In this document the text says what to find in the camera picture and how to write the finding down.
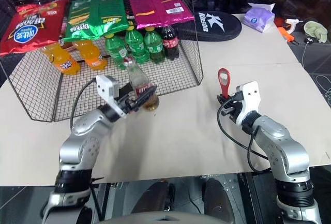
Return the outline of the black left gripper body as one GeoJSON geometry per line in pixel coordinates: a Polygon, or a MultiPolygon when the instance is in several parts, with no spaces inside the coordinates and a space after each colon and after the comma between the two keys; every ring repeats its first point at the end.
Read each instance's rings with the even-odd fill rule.
{"type": "Polygon", "coordinates": [[[119,98],[117,103],[125,114],[129,114],[132,111],[137,112],[140,108],[134,100],[130,99],[129,95],[119,98]]]}

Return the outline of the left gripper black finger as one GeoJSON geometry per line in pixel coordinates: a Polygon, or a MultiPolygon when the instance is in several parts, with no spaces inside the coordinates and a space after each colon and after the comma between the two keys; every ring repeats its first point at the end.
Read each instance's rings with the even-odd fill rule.
{"type": "Polygon", "coordinates": [[[132,86],[130,83],[127,83],[118,90],[118,97],[127,96],[130,92],[132,92],[132,86]]]}
{"type": "Polygon", "coordinates": [[[157,86],[148,86],[142,93],[137,95],[137,98],[131,102],[131,108],[140,108],[146,105],[151,100],[154,103],[153,97],[155,95],[157,86]]]}

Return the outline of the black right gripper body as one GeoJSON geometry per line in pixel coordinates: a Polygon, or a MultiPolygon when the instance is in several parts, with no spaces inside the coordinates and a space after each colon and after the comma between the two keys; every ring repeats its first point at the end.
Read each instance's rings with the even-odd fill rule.
{"type": "Polygon", "coordinates": [[[243,108],[243,104],[242,104],[242,100],[244,99],[244,97],[242,95],[233,95],[232,97],[232,101],[228,102],[227,104],[225,104],[225,107],[234,107],[234,112],[232,115],[228,115],[230,120],[233,121],[234,123],[236,123],[237,118],[239,116],[239,114],[242,111],[243,108]]]}

